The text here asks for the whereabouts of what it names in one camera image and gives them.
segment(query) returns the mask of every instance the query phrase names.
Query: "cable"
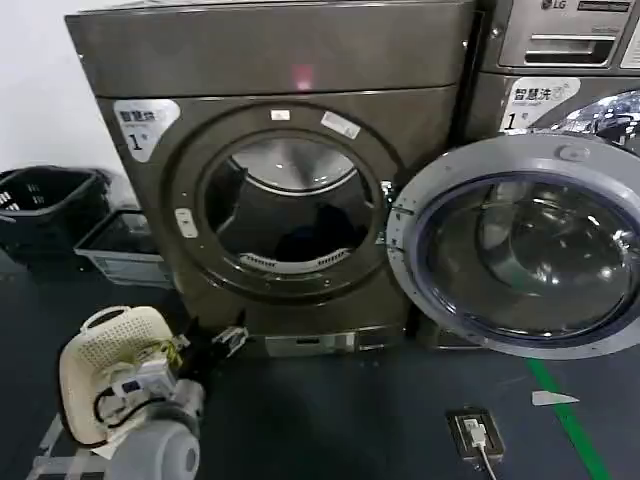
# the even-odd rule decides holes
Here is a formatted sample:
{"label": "cable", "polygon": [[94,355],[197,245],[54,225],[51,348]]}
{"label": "cable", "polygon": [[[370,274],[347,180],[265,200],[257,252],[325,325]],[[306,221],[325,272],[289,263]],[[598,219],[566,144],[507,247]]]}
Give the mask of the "cable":
{"label": "cable", "polygon": [[480,451],[482,463],[484,463],[489,478],[491,478],[491,480],[498,480],[493,468],[491,468],[489,457],[487,457],[487,452],[485,451],[485,447],[487,446],[486,427],[482,423],[478,423],[478,420],[475,418],[466,419],[464,421],[464,426],[467,429],[467,432],[469,432],[469,435],[471,435],[471,446]]}
{"label": "cable", "polygon": [[484,447],[477,447],[480,450],[480,455],[482,456],[482,461],[484,462],[484,466],[487,469],[487,473],[491,480],[498,480],[496,474],[493,472],[493,468],[491,468],[491,464],[489,463],[489,458],[487,457],[487,452],[485,452]]}
{"label": "cable", "polygon": [[109,388],[103,390],[102,392],[100,392],[98,394],[98,396],[96,397],[96,399],[93,401],[93,416],[96,418],[96,420],[99,423],[102,423],[104,426],[106,426],[107,428],[111,428],[111,429],[121,427],[122,425],[127,423],[131,419],[131,417],[133,417],[136,413],[138,413],[140,410],[142,410],[147,405],[151,405],[152,403],[159,403],[159,402],[166,402],[167,401],[165,398],[162,398],[162,397],[149,398],[148,400],[145,400],[144,402],[139,403],[138,405],[133,407],[129,411],[129,413],[127,413],[124,417],[122,417],[117,423],[107,423],[107,422],[105,422],[104,418],[102,418],[102,415],[100,415],[100,400],[102,400],[105,397],[110,397],[112,395],[114,395],[113,389],[111,387],[109,387]]}

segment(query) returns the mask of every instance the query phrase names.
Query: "white cord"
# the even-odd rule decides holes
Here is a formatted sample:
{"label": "white cord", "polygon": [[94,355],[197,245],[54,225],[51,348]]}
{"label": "white cord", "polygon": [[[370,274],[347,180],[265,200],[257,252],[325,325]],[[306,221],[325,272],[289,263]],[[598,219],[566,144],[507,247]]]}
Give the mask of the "white cord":
{"label": "white cord", "polygon": [[489,477],[491,478],[491,480],[498,480],[496,478],[496,474],[493,472],[493,468],[491,468],[491,464],[489,463],[487,452],[484,451],[484,447],[478,447],[478,450],[480,450],[480,455],[482,455],[482,461],[484,462],[484,466],[487,469],[487,473],[489,474]]}
{"label": "white cord", "polygon": [[485,451],[485,447],[487,446],[486,427],[482,423],[478,423],[478,420],[475,418],[465,420],[464,426],[467,429],[467,432],[469,432],[469,435],[471,435],[471,446],[480,450],[480,456],[482,457],[482,462],[487,469],[487,474],[491,480],[498,480],[496,474],[493,472],[493,468],[491,468],[489,457],[487,457],[487,452]]}

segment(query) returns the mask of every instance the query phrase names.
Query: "open washer door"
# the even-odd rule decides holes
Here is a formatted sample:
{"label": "open washer door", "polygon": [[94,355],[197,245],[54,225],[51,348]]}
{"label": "open washer door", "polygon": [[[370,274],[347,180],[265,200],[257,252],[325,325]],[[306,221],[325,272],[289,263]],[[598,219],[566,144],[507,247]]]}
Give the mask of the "open washer door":
{"label": "open washer door", "polygon": [[576,359],[640,343],[640,158],[594,137],[526,134],[451,151],[387,225],[400,285],[487,348]]}

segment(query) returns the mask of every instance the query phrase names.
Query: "round door opening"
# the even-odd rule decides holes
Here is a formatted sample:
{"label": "round door opening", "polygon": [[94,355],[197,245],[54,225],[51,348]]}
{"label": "round door opening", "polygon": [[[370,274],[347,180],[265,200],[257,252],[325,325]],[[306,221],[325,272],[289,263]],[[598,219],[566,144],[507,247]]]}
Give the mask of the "round door opening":
{"label": "round door opening", "polygon": [[412,269],[421,288],[482,330],[567,338],[635,298],[635,229],[606,199],[578,186],[510,179],[451,196],[420,226]]}
{"label": "round door opening", "polygon": [[305,139],[248,145],[214,171],[205,195],[225,250],[272,273],[343,260],[364,241],[373,214],[371,190],[351,160]]}

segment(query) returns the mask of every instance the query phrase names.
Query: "gray washing machine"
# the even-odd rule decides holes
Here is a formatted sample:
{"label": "gray washing machine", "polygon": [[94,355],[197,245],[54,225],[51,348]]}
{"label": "gray washing machine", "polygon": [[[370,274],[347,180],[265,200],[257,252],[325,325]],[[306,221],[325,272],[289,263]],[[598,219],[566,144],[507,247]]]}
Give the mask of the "gray washing machine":
{"label": "gray washing machine", "polygon": [[411,180],[387,227],[400,284],[444,329],[548,359],[640,343],[639,13],[479,3],[467,145]]}
{"label": "gray washing machine", "polygon": [[640,4],[488,0],[478,15],[459,140],[547,128],[636,148]]}
{"label": "gray washing machine", "polygon": [[447,142],[466,0],[139,2],[67,17],[185,304],[305,355],[403,336],[400,187]]}

